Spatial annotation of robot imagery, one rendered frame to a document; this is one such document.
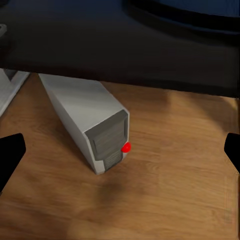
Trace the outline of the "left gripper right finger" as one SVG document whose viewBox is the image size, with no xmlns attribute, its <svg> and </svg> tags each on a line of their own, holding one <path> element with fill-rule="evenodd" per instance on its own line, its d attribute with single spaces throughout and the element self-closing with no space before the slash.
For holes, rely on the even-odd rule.
<svg viewBox="0 0 240 240">
<path fill-rule="evenodd" d="M 224 151 L 240 173 L 240 134 L 229 133 L 227 135 Z"/>
</svg>

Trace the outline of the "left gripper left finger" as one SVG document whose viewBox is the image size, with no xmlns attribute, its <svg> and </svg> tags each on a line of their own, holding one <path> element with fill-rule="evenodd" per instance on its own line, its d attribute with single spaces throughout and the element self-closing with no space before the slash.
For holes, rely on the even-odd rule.
<svg viewBox="0 0 240 240">
<path fill-rule="evenodd" d="M 0 138 L 0 193 L 26 152 L 21 133 Z"/>
</svg>

